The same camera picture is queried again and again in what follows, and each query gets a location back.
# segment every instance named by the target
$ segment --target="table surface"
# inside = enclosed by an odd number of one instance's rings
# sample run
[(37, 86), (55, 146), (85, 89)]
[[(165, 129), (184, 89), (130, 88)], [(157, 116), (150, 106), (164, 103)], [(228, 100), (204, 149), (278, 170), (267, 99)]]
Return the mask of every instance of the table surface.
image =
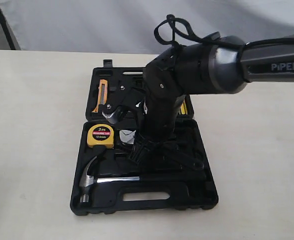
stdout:
[(214, 209), (71, 212), (92, 69), (153, 57), (0, 50), (0, 240), (294, 240), (294, 83), (192, 97)]

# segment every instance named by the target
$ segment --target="black tool case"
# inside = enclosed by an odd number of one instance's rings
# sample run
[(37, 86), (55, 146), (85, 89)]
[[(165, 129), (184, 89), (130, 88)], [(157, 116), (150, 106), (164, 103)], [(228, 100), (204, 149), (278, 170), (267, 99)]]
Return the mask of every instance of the black tool case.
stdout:
[[(153, 168), (142, 170), (136, 164), (126, 159), (128, 151), (124, 150), (120, 140), (120, 130), (134, 131), (136, 121), (129, 112), (125, 118), (115, 125), (114, 148), (106, 149), (103, 157), (99, 160), (90, 172), (95, 178), (115, 178), (132, 177), (140, 175), (163, 176), (163, 175), (196, 175), (197, 179), (179, 179), (173, 181), (162, 181), (155, 177), (154, 181), (114, 181), (97, 183), (92, 187), (90, 203), (80, 203), (81, 191), (79, 182), (87, 163), (97, 155), (99, 148), (87, 146), (87, 134), (89, 129), (97, 124), (108, 124), (101, 112), (92, 113), (96, 107), (98, 98), (98, 86), (100, 79), (108, 81), (108, 96), (110, 97), (115, 89), (119, 87), (120, 81), (140, 81), (143, 84), (143, 69), (140, 67), (113, 67), (111, 60), (104, 60), (104, 67), (95, 68), (92, 73), (86, 118), (88, 122), (83, 125), (73, 188), (71, 193), (70, 208), (74, 214), (83, 216), (87, 214), (112, 214), (116, 211), (127, 210), (148, 210), (148, 209), (177, 209), (186, 210), (188, 208), (204, 210), (212, 209), (218, 203), (218, 194), (208, 163), (203, 141), (199, 132), (197, 122), (193, 120), (194, 110), (189, 96), (185, 102), (187, 114), (178, 115), (175, 124), (174, 135), (175, 144), (180, 151), (201, 159), (204, 165), (203, 170), (193, 171), (185, 168), (181, 164), (170, 161), (157, 152), (150, 162)], [(133, 200), (123, 199), (129, 193), (150, 193), (165, 192), (169, 195), (167, 199)]]

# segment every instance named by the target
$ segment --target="robotic arm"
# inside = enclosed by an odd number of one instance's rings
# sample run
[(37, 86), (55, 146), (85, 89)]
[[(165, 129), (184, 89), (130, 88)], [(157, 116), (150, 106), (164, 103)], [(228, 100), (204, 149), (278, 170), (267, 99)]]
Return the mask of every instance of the robotic arm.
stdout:
[[(188, 34), (179, 31), (176, 22), (183, 24)], [(163, 40), (158, 32), (166, 23), (173, 30), (171, 41)], [(180, 45), (175, 34), (198, 43)], [(143, 118), (129, 156), (138, 165), (171, 136), (186, 95), (235, 94), (251, 82), (294, 82), (293, 37), (247, 44), (235, 36), (221, 37), (219, 32), (199, 38), (186, 20), (173, 15), (156, 27), (154, 35), (160, 44), (171, 47), (143, 71)], [(121, 111), (115, 112), (103, 110), (111, 123), (119, 121)]]

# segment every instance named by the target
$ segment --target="tape measure label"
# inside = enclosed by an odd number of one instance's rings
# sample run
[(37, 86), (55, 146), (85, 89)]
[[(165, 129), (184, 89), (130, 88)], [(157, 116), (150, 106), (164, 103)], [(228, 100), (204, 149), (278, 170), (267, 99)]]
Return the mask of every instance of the tape measure label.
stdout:
[(111, 131), (109, 130), (109, 128), (105, 126), (96, 127), (92, 131), (92, 137), (97, 141), (104, 141), (108, 139), (110, 135), (111, 135)]

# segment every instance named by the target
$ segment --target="white wall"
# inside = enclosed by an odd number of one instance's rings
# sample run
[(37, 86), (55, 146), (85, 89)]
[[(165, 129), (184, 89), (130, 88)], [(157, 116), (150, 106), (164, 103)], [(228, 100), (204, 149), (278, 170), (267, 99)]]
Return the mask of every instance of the white wall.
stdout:
[(294, 0), (0, 0), (0, 7), (22, 50), (160, 53), (166, 47), (153, 30), (167, 14), (188, 20), (200, 37), (294, 34)]

